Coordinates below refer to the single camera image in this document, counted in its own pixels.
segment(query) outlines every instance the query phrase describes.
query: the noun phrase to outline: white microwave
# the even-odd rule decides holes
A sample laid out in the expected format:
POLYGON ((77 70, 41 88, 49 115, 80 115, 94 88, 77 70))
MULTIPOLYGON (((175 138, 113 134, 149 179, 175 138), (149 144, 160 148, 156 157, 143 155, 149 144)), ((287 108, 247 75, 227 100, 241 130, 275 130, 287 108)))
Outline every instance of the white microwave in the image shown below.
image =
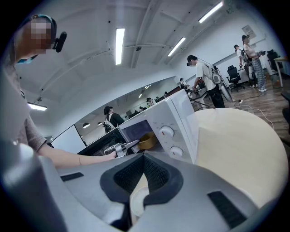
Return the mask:
POLYGON ((198 149, 198 121, 185 90, 178 91, 118 127, 126 142, 153 131, 170 157, 194 163, 198 149))

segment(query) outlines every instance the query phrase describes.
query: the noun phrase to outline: microwave knob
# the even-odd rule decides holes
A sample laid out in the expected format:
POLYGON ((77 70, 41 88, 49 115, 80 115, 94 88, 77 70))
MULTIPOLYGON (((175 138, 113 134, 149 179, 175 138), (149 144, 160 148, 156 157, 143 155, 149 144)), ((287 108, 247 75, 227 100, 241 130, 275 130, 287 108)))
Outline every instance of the microwave knob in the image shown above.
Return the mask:
POLYGON ((183 154, 182 149, 179 148, 179 147, 172 147, 172 148, 170 149, 170 152, 171 152, 172 155, 179 155, 179 156, 182 156, 182 154, 183 154))
POLYGON ((159 135, 166 139, 172 139, 174 136, 174 130, 169 126, 163 126, 159 130, 159 135))

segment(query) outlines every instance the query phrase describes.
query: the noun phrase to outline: plaid pants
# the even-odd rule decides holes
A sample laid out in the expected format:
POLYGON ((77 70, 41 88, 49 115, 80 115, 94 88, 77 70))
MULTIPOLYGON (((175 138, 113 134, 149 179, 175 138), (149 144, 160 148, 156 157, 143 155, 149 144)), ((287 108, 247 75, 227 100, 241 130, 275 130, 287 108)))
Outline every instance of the plaid pants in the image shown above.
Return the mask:
POLYGON ((253 72, 256 72, 256 77, 258 80, 258 86, 259 89, 265 89, 266 88, 266 78, 265 73, 262 68, 261 62, 259 59, 252 59, 252 66, 253 66, 253 72))

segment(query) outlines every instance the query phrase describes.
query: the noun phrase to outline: office chair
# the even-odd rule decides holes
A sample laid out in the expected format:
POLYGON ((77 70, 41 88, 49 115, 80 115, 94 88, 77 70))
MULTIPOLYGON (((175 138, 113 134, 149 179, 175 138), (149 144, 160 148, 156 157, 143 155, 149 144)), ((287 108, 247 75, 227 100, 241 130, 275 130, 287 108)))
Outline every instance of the office chair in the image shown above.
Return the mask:
POLYGON ((239 86, 241 86, 241 84, 239 83, 241 77, 240 77, 240 74, 237 72, 236 67, 233 67, 232 65, 229 66, 227 68, 227 73, 230 76, 230 79, 229 79, 229 77, 227 77, 227 80, 228 80, 228 82, 235 84, 234 88, 237 89, 239 86))
MULTIPOLYGON (((269 62, 269 65, 271 67, 272 70, 275 70, 276 72, 278 71, 277 70, 277 66, 276 66, 276 63, 275 63, 275 58, 278 58, 280 56, 278 56, 277 52, 274 52, 274 50, 272 49, 271 51, 267 51, 267 57, 268 57, 268 62, 269 62)), ((279 68, 282 68, 282 63, 281 62, 278 62, 278 66, 279 68)))

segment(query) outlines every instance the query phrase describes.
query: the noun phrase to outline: yellow bowl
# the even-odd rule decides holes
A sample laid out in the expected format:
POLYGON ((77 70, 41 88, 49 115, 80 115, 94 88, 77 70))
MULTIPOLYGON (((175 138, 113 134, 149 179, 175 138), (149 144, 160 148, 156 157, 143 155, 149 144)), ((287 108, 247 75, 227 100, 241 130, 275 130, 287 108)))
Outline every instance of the yellow bowl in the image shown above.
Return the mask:
POLYGON ((152 148, 154 147, 154 145, 157 143, 157 137, 156 135, 154 134, 153 131, 143 135, 141 138, 140 138, 140 142, 138 144, 138 148, 140 150, 145 150, 145 149, 149 149, 149 148, 152 148))

